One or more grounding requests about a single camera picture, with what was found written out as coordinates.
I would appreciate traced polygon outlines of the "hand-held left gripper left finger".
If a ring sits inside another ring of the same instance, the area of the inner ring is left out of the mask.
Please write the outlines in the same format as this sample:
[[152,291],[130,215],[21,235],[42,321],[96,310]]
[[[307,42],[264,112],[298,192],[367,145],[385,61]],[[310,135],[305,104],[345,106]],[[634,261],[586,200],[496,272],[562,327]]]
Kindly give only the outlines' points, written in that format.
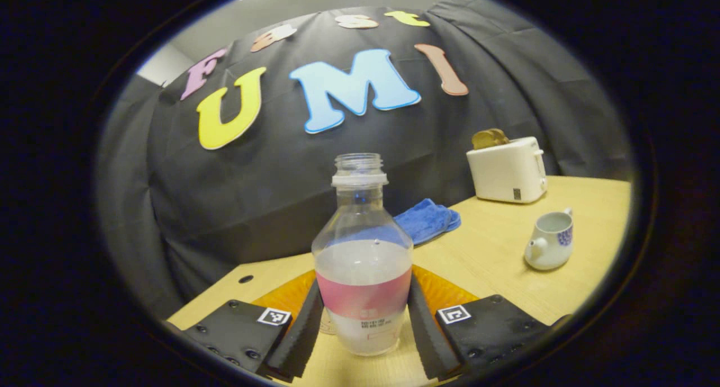
[[291,383],[303,377],[323,310],[309,270],[253,302],[226,300],[182,330],[182,338],[242,371]]

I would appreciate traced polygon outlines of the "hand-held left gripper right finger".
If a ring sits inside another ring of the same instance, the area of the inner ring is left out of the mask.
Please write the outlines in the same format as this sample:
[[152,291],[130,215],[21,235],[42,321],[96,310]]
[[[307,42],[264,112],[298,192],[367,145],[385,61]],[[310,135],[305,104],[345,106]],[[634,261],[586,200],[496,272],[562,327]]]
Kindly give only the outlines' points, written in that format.
[[502,295],[479,298],[419,265],[407,308],[429,379],[486,374],[555,330]]

